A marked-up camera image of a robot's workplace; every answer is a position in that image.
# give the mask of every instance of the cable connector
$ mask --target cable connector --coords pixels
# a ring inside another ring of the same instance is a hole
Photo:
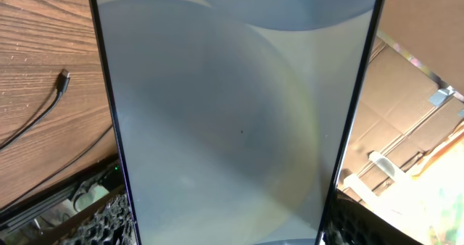
[[[63,69],[57,78],[57,94],[66,92],[70,79],[70,73],[66,69]]]

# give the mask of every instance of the screen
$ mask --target screen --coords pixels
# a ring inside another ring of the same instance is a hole
[[[314,243],[374,3],[96,0],[143,245]]]

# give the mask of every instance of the wood grain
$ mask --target wood grain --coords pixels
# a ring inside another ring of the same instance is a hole
[[[0,0],[0,142],[45,101],[42,110],[51,103],[63,68],[71,81],[56,108],[0,153],[0,207],[80,154],[111,125],[88,0]],[[115,152],[109,132],[39,189]]]

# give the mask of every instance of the monitor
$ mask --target monitor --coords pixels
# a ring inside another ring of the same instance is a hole
[[[383,0],[90,0],[139,244],[318,244]]]

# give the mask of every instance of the brown wooden table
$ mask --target brown wooden table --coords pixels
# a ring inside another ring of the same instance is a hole
[[[88,0],[0,0],[0,142],[47,99],[41,111],[48,107],[63,68],[71,81],[58,105],[0,152],[0,207],[76,157],[111,125]],[[111,130],[39,189],[115,152]]]

